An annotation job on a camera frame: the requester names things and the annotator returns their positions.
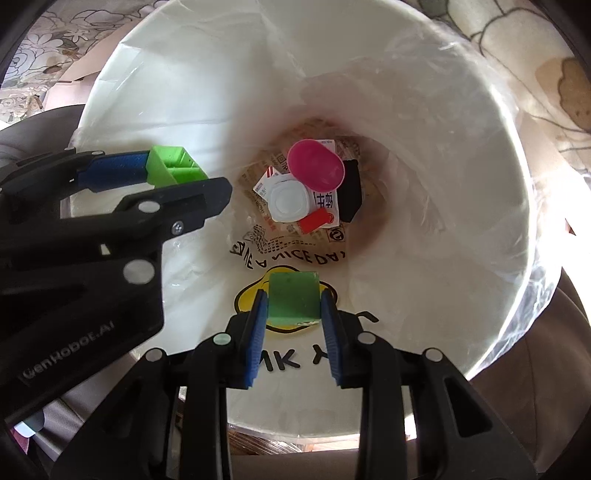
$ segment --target pink cup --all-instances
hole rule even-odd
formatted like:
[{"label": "pink cup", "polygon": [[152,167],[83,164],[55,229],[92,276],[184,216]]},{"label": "pink cup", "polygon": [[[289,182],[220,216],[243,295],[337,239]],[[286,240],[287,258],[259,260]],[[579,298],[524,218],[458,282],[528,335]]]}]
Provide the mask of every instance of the pink cup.
[{"label": "pink cup", "polygon": [[345,166],[339,156],[309,138],[292,145],[287,167],[296,180],[319,193],[336,190],[345,179]]}]

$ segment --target yellow cartoon print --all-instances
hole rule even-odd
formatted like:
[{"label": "yellow cartoon print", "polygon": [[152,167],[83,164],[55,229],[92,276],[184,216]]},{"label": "yellow cartoon print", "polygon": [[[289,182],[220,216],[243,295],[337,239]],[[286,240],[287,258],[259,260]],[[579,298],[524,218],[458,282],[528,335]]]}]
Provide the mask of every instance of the yellow cartoon print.
[{"label": "yellow cartoon print", "polygon": [[[273,267],[267,270],[267,272],[259,278],[256,282],[251,283],[250,285],[244,287],[236,298],[234,299],[234,309],[236,313],[244,313],[250,311],[252,308],[252,304],[255,301],[255,296],[257,291],[262,288],[265,292],[269,293],[269,276],[275,272],[298,272],[297,268],[290,267],[289,265],[280,265],[278,267]],[[338,295],[336,290],[326,282],[320,282],[320,292],[322,293],[325,289],[329,289],[332,293],[333,297],[335,298],[335,303],[337,301]],[[272,332],[278,333],[293,333],[303,330],[304,328],[309,328],[313,325],[302,325],[298,327],[293,327],[289,329],[282,329],[277,328],[271,325],[267,325],[267,330],[271,330]]]}]

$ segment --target red rectangular object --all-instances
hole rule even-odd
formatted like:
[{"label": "red rectangular object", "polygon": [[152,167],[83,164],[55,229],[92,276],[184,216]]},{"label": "red rectangular object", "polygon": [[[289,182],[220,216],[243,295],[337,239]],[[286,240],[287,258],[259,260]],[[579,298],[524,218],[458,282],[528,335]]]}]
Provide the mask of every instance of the red rectangular object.
[{"label": "red rectangular object", "polygon": [[308,216],[305,216],[298,223],[300,224],[301,232],[303,234],[313,232],[317,228],[320,228],[325,223],[332,221],[332,215],[326,211],[324,207],[315,210]]}]

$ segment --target screw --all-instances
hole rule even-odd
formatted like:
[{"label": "screw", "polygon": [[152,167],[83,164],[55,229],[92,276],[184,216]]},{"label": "screw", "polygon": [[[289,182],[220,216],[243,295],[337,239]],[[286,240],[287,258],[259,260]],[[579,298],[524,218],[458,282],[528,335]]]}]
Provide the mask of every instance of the screw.
[{"label": "screw", "polygon": [[132,260],[123,267],[123,276],[128,283],[133,285],[145,285],[149,283],[156,273],[154,266],[147,260]]},{"label": "screw", "polygon": [[218,333],[213,337],[213,343],[216,345],[227,345],[232,341],[232,337],[227,333]]},{"label": "screw", "polygon": [[146,200],[138,205],[138,209],[140,212],[144,213],[155,213],[160,210],[160,204],[158,202],[153,202],[152,200]]},{"label": "screw", "polygon": [[365,345],[371,345],[375,342],[375,335],[371,332],[361,332],[357,336],[357,340],[361,343],[364,343]]},{"label": "screw", "polygon": [[162,350],[160,348],[152,348],[146,352],[145,357],[148,362],[157,362],[162,358]]},{"label": "screw", "polygon": [[173,235],[180,235],[183,233],[184,230],[184,223],[181,220],[178,220],[173,223],[173,227],[170,229]]},{"label": "screw", "polygon": [[441,352],[441,350],[438,350],[436,348],[430,348],[425,352],[425,356],[431,361],[431,362],[440,362],[441,360],[443,360],[443,353]]}]

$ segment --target clear plastic bag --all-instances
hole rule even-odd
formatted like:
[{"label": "clear plastic bag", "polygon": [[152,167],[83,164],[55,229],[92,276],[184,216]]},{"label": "clear plastic bag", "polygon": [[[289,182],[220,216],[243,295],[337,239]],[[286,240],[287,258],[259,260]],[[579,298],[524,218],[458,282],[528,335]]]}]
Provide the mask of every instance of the clear plastic bag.
[{"label": "clear plastic bag", "polygon": [[[108,153],[182,145],[235,187],[218,218],[165,245],[165,328],[139,352],[193,348],[274,268],[316,270],[341,309],[379,319],[368,330],[474,376],[560,272],[538,248],[556,216],[534,193],[517,113],[483,58],[402,2],[172,0],[119,45],[74,137]],[[358,144],[363,205],[327,251],[261,248],[272,235],[239,179],[311,118],[328,124],[308,137]],[[111,195],[79,194],[74,213]],[[231,423],[299,442],[358,431],[361,394],[334,385],[320,326],[267,332],[264,349],[254,389],[229,394]]]}]

